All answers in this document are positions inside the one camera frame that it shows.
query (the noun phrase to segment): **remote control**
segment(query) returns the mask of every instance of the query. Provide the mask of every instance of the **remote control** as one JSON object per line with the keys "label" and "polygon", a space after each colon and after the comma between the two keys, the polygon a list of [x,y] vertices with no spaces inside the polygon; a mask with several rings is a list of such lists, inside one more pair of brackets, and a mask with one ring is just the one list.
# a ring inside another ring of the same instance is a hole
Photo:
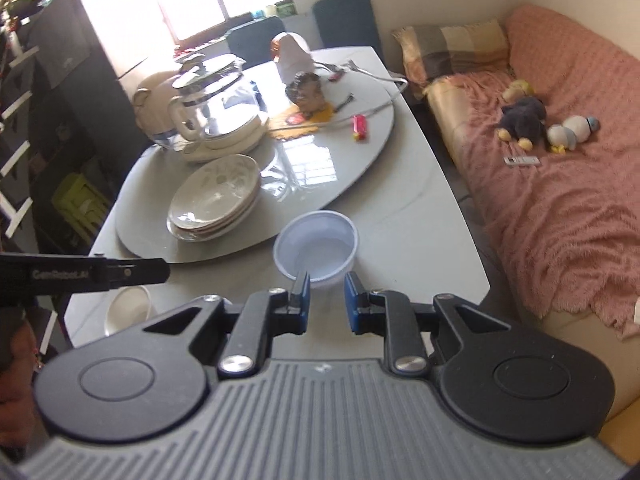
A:
{"label": "remote control", "polygon": [[539,166],[540,159],[536,156],[506,156],[504,162],[507,166]]}

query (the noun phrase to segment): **dining table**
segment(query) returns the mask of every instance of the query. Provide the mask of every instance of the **dining table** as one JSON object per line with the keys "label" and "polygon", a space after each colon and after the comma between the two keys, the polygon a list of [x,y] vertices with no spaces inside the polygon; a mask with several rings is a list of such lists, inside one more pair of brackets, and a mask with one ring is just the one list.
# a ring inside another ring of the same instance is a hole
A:
{"label": "dining table", "polygon": [[[368,46],[329,48],[312,55],[317,61],[338,65],[353,60],[377,76],[388,77],[384,64]],[[277,74],[275,70],[267,72]],[[265,66],[245,71],[269,101],[270,93],[282,92],[283,87],[277,78],[270,84],[265,73]],[[390,95],[398,93],[392,82],[383,85]],[[478,304],[489,283],[465,219],[407,102],[400,96],[392,106],[393,127],[380,154],[326,208],[348,216],[356,225],[360,245],[353,270],[367,288],[397,290],[423,303],[431,303],[436,294],[451,293]],[[136,173],[127,178],[137,178]],[[92,254],[136,256],[118,238],[118,206],[116,201],[95,239]],[[165,313],[206,294],[244,303],[253,292],[290,287],[292,282],[274,264],[273,244],[271,237],[212,260],[172,264],[167,282],[147,285],[155,312]],[[74,346],[105,337],[107,309],[117,293],[110,290],[72,296],[65,325]],[[383,339],[351,333],[344,303],[340,283],[313,289],[306,333],[274,339],[272,356],[318,360],[381,357]]]}

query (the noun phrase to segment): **cable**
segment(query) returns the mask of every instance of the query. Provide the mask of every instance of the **cable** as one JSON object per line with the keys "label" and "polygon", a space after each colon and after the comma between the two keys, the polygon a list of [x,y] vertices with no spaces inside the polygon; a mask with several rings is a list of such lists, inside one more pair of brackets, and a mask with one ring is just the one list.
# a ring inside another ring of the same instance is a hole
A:
{"label": "cable", "polygon": [[[404,90],[409,85],[409,82],[404,77],[386,78],[386,77],[377,76],[375,74],[372,74],[371,72],[367,72],[366,70],[364,70],[364,69],[360,68],[359,66],[357,66],[356,63],[353,61],[353,59],[348,60],[346,63],[344,63],[342,65],[335,65],[335,64],[331,64],[331,63],[320,63],[318,61],[316,61],[315,63],[320,68],[324,68],[324,69],[328,70],[329,72],[338,72],[340,70],[348,70],[350,72],[360,72],[361,74],[364,74],[364,75],[367,75],[369,77],[372,77],[373,79],[378,79],[380,81],[395,83],[395,85],[398,86],[398,92],[396,92],[393,95],[390,95],[388,101],[386,101],[386,102],[382,103],[381,105],[378,105],[378,106],[376,106],[374,108],[369,108],[368,110],[365,110],[365,111],[363,111],[363,112],[358,114],[358,115],[363,115],[365,117],[372,116],[373,114],[379,112],[383,108],[386,108],[387,106],[393,104],[393,102],[402,95],[402,92],[404,92]],[[305,127],[310,127],[310,126],[313,126],[314,128],[325,128],[327,126],[335,126],[337,124],[343,124],[345,122],[351,121],[351,118],[352,117],[346,117],[344,119],[338,119],[338,120],[335,120],[335,121],[327,121],[325,123],[298,124],[297,126],[281,126],[280,128],[270,128],[268,131],[269,132],[281,132],[281,131],[284,131],[284,130],[299,130],[300,128],[305,128]]]}

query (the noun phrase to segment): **dark purple plush toy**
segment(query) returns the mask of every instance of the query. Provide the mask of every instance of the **dark purple plush toy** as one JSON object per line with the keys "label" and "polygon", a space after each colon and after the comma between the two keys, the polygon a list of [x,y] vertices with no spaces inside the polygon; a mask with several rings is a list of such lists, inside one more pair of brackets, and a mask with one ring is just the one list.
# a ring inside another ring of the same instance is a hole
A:
{"label": "dark purple plush toy", "polygon": [[546,108],[537,97],[523,97],[513,105],[503,106],[502,114],[495,130],[500,140],[517,139],[518,145],[528,152],[545,138]]}

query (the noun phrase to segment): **dark blue chair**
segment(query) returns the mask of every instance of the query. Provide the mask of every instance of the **dark blue chair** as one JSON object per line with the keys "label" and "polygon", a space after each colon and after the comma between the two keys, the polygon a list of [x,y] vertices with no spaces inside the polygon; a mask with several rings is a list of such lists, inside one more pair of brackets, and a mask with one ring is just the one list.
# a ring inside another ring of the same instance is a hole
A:
{"label": "dark blue chair", "polygon": [[232,28],[225,37],[231,53],[246,61],[243,68],[251,68],[271,61],[271,40],[281,32],[282,20],[270,16]]}
{"label": "dark blue chair", "polygon": [[371,0],[319,0],[312,8],[324,46],[372,46],[384,61]]}

